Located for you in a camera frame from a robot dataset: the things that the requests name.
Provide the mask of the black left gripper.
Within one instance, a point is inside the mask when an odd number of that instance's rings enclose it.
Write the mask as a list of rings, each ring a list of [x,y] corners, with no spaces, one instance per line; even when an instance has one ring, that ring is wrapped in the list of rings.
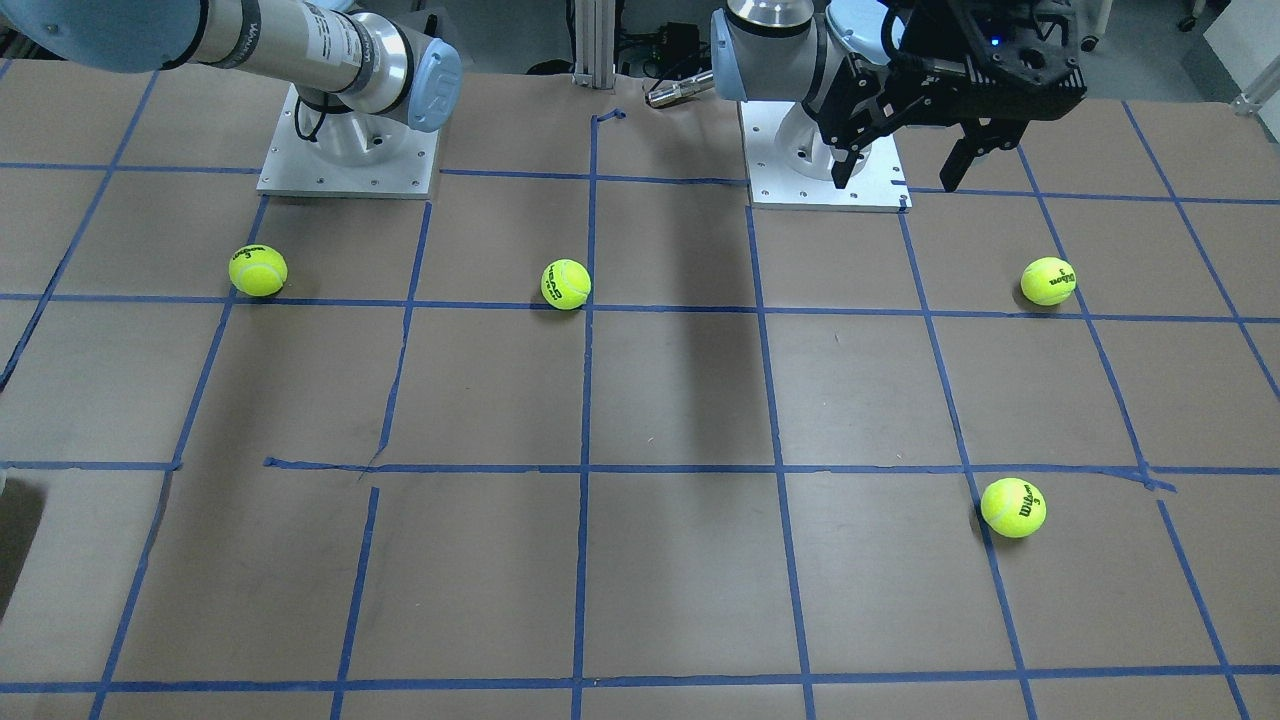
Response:
[[[975,159],[1012,150],[1033,120],[1085,96],[1076,12],[1068,1],[831,1],[835,63],[806,99],[845,190],[876,146],[904,126],[957,126],[940,169],[955,192]]]

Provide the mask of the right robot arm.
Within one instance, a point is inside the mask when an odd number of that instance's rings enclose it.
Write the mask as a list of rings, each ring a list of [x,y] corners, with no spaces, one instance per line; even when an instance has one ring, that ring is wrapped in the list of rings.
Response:
[[[5,1],[3,15],[61,59],[118,74],[200,64],[284,81],[316,120],[398,123],[436,140],[463,69],[445,40],[353,1]]]

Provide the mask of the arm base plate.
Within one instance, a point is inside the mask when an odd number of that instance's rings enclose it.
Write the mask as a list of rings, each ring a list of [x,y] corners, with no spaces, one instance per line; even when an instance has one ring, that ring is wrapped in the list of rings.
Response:
[[[751,205],[801,211],[905,213],[913,206],[893,138],[855,152],[840,188],[835,155],[817,123],[796,102],[739,104]]]
[[[440,138],[384,117],[321,114],[291,86],[256,190],[292,199],[428,200]]]

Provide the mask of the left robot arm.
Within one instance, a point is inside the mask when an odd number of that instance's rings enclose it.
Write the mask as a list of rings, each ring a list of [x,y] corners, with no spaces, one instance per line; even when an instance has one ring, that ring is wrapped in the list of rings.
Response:
[[[1075,23],[1068,1],[727,1],[710,58],[722,99],[795,106],[838,190],[877,140],[959,127],[940,169],[952,192],[975,159],[1084,99]]]

